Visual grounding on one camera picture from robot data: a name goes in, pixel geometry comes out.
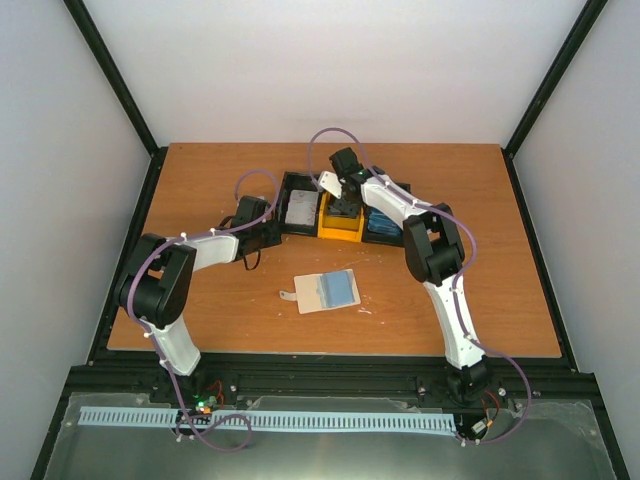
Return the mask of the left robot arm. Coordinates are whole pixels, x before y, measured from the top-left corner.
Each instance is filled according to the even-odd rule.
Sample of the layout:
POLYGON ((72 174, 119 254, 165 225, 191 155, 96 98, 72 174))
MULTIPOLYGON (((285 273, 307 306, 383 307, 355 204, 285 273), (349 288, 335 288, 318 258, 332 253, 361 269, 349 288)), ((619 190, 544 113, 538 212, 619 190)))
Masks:
POLYGON ((172 388, 186 402, 201 400, 208 378, 196 369, 201 353, 184 320, 192 276, 216 265, 261 257, 281 243, 281 230, 267 200, 243 196, 236 212, 218 226, 200 233, 163 237, 147 233, 137 241, 115 287, 115 299, 144 330, 160 365, 175 374, 172 388))

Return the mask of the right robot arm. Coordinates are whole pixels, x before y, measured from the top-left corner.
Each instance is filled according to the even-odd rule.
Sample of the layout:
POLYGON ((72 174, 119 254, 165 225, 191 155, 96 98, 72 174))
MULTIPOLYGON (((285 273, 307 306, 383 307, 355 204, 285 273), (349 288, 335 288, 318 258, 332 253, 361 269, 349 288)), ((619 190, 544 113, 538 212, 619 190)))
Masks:
POLYGON ((339 209, 351 214, 362 204, 401 228, 407 268, 427 291, 442 330, 449 395, 458 403, 469 402, 488 382, 489 370, 465 297, 465 251, 451 209, 424 202, 383 170, 365 167, 351 148, 337 151, 329 161, 333 171, 322 172, 319 183, 339 209))

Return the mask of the beige card holder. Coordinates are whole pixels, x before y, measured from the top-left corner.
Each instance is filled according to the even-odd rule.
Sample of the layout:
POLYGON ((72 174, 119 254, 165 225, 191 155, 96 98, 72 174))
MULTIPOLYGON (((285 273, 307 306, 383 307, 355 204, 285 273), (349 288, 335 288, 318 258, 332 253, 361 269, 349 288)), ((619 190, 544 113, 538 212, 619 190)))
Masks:
POLYGON ((295 276, 294 291, 281 290, 279 298, 297 304, 302 315, 356 306, 361 298, 352 269, 295 276))

